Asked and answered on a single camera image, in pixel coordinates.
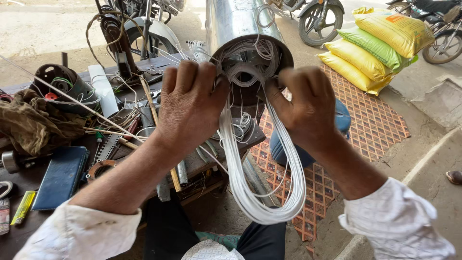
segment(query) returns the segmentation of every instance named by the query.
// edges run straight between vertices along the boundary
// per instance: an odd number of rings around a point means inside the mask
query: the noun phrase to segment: floor mat
[[[366,160],[380,159],[388,149],[404,138],[410,137],[404,118],[390,106],[374,95],[366,95],[340,74],[326,65],[320,66],[332,83],[336,98],[346,105],[352,123],[348,142]],[[275,192],[276,197],[284,204],[290,187],[290,172],[284,180],[284,166],[277,164],[269,152],[269,139],[273,132],[273,122],[265,110],[260,128],[266,139],[250,150],[261,171],[268,174],[267,181],[271,188],[283,184]],[[313,242],[316,239],[316,223],[325,218],[329,205],[340,194],[338,186],[329,177],[328,172],[317,162],[304,169],[307,195],[305,206],[292,224],[303,241],[308,241],[307,250],[314,253]]]

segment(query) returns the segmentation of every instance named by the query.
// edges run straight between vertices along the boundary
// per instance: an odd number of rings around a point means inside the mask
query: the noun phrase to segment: license plate
[[[167,12],[171,13],[172,15],[174,16],[177,16],[178,15],[178,11],[173,9],[171,6],[167,5],[166,3],[164,3],[163,1],[159,1],[158,2],[158,5],[160,7],[162,7],[164,10],[166,10]]]

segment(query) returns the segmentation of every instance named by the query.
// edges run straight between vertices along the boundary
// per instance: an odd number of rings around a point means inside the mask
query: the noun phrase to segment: hand
[[[212,92],[215,76],[211,62],[186,60],[178,69],[165,70],[159,127],[155,132],[169,147],[181,147],[188,154],[218,129],[230,89],[227,78],[221,75]]]
[[[284,69],[279,84],[292,92],[292,101],[285,99],[275,80],[266,82],[266,95],[294,143],[312,154],[336,140],[335,95],[318,67]]]

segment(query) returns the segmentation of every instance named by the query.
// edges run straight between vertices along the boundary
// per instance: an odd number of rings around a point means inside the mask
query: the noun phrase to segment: brown cloth rag
[[[15,93],[11,102],[0,101],[0,132],[20,154],[44,155],[67,146],[84,134],[84,125],[81,116],[59,111],[31,89]]]

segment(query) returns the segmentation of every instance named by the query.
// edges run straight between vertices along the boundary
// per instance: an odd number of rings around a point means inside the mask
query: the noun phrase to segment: stacked sacks
[[[434,41],[422,21],[390,10],[361,7],[353,16],[361,29],[337,30],[343,39],[326,43],[329,52],[318,57],[367,93],[378,95],[393,75],[415,62],[417,52]]]

